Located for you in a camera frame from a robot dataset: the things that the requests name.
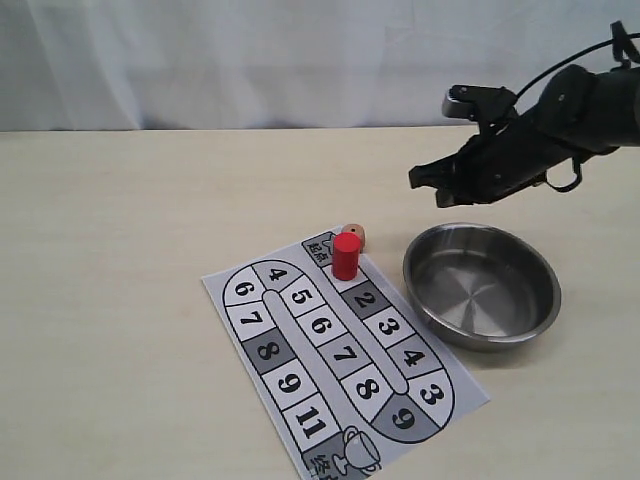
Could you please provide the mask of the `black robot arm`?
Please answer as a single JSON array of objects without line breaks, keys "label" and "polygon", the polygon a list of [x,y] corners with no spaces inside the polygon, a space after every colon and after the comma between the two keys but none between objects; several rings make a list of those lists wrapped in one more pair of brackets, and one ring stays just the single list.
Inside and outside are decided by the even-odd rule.
[{"label": "black robot arm", "polygon": [[413,167],[411,188],[434,189],[440,208],[492,204],[546,182],[548,170],[568,160],[575,178],[556,189],[567,193],[580,184],[586,161],[639,144],[636,68],[594,74],[570,65],[524,113],[515,101],[504,87],[452,86],[443,114],[474,121],[479,131],[456,153]]}]

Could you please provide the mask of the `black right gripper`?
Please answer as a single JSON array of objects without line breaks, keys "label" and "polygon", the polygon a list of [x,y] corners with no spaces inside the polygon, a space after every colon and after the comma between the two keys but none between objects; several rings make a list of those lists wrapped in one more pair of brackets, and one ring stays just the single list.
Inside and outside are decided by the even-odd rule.
[{"label": "black right gripper", "polygon": [[609,76],[579,65],[564,68],[533,107],[471,153],[458,151],[411,168],[410,187],[435,189],[438,208],[492,204],[568,158],[613,152],[593,131]]}]

